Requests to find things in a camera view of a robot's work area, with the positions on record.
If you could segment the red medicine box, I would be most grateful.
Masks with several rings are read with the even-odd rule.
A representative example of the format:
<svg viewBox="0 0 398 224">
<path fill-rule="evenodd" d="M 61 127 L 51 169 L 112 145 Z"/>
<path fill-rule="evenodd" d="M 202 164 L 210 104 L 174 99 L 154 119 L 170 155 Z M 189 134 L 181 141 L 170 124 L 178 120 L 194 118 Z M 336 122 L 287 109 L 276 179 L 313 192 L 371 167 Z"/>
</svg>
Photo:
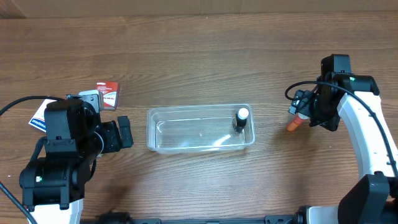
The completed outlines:
<svg viewBox="0 0 398 224">
<path fill-rule="evenodd" d="M 107 110 L 116 110 L 119 98 L 119 83 L 97 82 L 96 89 L 103 94 L 104 108 Z"/>
</svg>

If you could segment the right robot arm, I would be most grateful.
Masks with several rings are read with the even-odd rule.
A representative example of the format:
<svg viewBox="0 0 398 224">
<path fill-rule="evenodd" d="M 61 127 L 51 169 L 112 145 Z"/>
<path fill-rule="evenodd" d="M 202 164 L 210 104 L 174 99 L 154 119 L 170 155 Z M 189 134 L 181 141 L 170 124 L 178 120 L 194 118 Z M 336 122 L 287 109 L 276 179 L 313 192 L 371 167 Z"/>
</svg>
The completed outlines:
<svg viewBox="0 0 398 224">
<path fill-rule="evenodd" d="M 355 75 L 349 55 L 321 60 L 321 75 L 312 90 L 291 97 L 287 125 L 294 131 L 308 120 L 311 127 L 336 131 L 344 121 L 358 165 L 358 183 L 329 207 L 302 206 L 292 223 L 397 223 L 397 146 L 381 108 L 372 76 Z"/>
</svg>

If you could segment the black bottle white cap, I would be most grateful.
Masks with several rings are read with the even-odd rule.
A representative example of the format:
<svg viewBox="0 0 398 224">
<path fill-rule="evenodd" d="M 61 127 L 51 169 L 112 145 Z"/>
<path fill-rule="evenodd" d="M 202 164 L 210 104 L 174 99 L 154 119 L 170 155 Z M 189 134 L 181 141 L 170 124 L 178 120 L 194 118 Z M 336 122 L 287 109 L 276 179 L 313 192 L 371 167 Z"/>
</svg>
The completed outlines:
<svg viewBox="0 0 398 224">
<path fill-rule="evenodd" d="M 241 133 L 247 124 L 249 110 L 247 108 L 240 108 L 233 119 L 233 128 L 236 132 Z"/>
</svg>

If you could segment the white Hansaplast box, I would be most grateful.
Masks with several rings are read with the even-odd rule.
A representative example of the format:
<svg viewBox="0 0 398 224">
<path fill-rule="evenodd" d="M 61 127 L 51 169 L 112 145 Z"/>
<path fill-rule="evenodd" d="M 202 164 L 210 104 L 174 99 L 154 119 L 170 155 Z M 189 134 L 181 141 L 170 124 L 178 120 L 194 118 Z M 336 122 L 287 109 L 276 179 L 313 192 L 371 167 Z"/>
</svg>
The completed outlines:
<svg viewBox="0 0 398 224">
<path fill-rule="evenodd" d="M 34 128 L 37 128 L 37 129 L 43 131 L 43 132 L 46 132 L 44 111 L 47 108 L 47 105 L 54 101 L 55 100 L 49 100 L 49 99 L 44 100 L 42 102 L 42 104 L 40 105 L 40 107 L 38 108 L 38 110 L 33 115 L 33 117 L 30 119 L 28 124 Z"/>
</svg>

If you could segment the orange bottle white cap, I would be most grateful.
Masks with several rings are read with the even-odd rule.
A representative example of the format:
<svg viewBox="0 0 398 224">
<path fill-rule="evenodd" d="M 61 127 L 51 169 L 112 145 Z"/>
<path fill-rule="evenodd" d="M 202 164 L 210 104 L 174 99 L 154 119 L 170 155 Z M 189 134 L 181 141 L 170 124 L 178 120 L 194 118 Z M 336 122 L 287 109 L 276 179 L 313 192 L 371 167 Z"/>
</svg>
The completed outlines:
<svg viewBox="0 0 398 224">
<path fill-rule="evenodd" d="M 286 126 L 286 130 L 292 132 L 295 131 L 304 121 L 308 120 L 309 117 L 301 114 L 301 113 L 297 113 L 293 120 Z"/>
</svg>

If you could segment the clear plastic container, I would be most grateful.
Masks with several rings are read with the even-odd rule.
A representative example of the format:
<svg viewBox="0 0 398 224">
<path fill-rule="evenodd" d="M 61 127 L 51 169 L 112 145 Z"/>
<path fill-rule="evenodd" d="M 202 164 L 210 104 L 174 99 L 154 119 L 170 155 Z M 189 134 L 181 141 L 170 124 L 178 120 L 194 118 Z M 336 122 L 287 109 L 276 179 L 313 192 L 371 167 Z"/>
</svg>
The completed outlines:
<svg viewBox="0 0 398 224">
<path fill-rule="evenodd" d="M 249 116 L 241 133 L 233 128 L 240 108 Z M 159 154 L 243 150 L 256 140 L 249 104 L 169 106 L 147 113 L 147 147 Z"/>
</svg>

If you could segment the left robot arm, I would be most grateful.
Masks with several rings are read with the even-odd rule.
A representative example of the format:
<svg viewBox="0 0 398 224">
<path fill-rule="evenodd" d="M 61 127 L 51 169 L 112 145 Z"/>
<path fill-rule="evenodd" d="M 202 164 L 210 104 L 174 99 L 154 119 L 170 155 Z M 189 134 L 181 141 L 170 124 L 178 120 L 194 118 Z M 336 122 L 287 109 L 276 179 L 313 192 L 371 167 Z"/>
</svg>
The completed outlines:
<svg viewBox="0 0 398 224">
<path fill-rule="evenodd" d="M 85 184 L 100 154 L 133 145 L 127 116 L 101 122 L 97 103 L 54 101 L 44 111 L 46 135 L 19 176 L 30 223 L 79 223 Z"/>
</svg>

